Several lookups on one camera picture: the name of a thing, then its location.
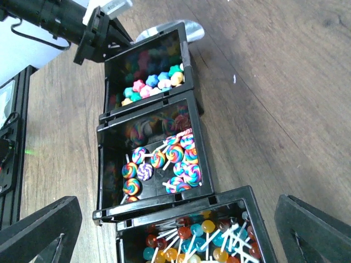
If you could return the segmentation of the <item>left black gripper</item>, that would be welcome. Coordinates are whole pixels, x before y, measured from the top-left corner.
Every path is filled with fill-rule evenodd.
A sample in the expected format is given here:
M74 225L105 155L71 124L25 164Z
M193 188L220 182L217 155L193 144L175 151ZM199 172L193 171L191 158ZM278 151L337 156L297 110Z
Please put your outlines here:
M132 39L117 18L110 19L100 7L96 7L83 32L76 50L74 63L84 60L105 62L132 45Z

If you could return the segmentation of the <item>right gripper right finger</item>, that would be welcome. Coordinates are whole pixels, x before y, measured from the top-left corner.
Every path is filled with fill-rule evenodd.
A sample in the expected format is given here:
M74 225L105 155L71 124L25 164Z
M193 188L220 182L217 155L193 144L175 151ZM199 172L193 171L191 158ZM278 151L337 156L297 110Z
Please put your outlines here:
M350 225L286 194L274 219L288 262L350 262Z

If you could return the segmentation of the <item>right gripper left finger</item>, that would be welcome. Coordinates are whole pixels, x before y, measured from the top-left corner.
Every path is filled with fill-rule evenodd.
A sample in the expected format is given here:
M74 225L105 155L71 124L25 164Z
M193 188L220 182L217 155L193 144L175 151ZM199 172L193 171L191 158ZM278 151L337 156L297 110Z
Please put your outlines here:
M65 196L1 231L1 262L70 262L82 224L76 196Z

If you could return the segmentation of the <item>metal scoop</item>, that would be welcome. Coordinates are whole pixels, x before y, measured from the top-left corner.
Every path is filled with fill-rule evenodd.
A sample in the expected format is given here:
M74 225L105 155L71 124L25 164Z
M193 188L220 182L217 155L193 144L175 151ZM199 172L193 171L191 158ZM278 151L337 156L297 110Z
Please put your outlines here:
M136 42L140 42L146 38L152 37L165 31L166 29L170 29L171 27L183 23L185 26L185 33L186 39L188 43L198 41L205 36L204 28L198 22L188 20L188 19L181 19L181 20L174 20L171 22L167 22L164 24L159 24L154 27L148 28L144 30L140 35L136 38Z

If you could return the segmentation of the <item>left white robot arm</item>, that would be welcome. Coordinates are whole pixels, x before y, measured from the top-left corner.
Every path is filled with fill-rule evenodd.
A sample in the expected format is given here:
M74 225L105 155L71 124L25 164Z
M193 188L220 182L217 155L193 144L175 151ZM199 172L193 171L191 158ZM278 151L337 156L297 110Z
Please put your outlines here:
M117 19L132 5L131 1L93 1L84 8L75 1L1 1L1 20L13 16L48 31L53 38L76 44L76 64L100 63L132 45Z

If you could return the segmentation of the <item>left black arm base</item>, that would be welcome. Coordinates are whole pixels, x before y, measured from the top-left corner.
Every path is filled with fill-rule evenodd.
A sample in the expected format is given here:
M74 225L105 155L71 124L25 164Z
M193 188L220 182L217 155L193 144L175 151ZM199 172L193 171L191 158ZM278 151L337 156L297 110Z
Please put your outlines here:
M15 187L19 162L21 115L12 112L1 128L1 196Z

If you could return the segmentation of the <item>black bin star candies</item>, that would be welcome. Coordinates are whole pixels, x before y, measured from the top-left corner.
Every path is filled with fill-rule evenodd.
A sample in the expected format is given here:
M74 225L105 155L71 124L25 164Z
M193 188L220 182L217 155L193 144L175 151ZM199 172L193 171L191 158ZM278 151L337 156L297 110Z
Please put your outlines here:
M99 123L188 90L201 98L183 23L136 42L107 59L104 67L105 101Z

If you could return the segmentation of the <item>black bin round lollipops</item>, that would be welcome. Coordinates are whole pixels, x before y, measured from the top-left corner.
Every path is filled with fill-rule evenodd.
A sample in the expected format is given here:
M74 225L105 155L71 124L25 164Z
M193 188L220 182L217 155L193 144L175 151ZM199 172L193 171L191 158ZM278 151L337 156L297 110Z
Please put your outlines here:
M118 262L276 262L250 186L116 226Z

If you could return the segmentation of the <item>black bin swirl lollipops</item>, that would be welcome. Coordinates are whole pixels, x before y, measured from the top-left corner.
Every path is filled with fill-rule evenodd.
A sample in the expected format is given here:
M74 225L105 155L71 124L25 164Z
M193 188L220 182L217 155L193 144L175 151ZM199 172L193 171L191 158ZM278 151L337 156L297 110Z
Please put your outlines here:
M96 224L116 223L214 193L198 103L185 92L97 126Z

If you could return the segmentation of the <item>black aluminium frame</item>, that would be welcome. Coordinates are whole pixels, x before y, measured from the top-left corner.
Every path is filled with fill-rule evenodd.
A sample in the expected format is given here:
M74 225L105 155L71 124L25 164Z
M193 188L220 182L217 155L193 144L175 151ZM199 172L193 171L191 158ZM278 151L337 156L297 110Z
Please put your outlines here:
M1 85L1 230L19 221L31 65Z

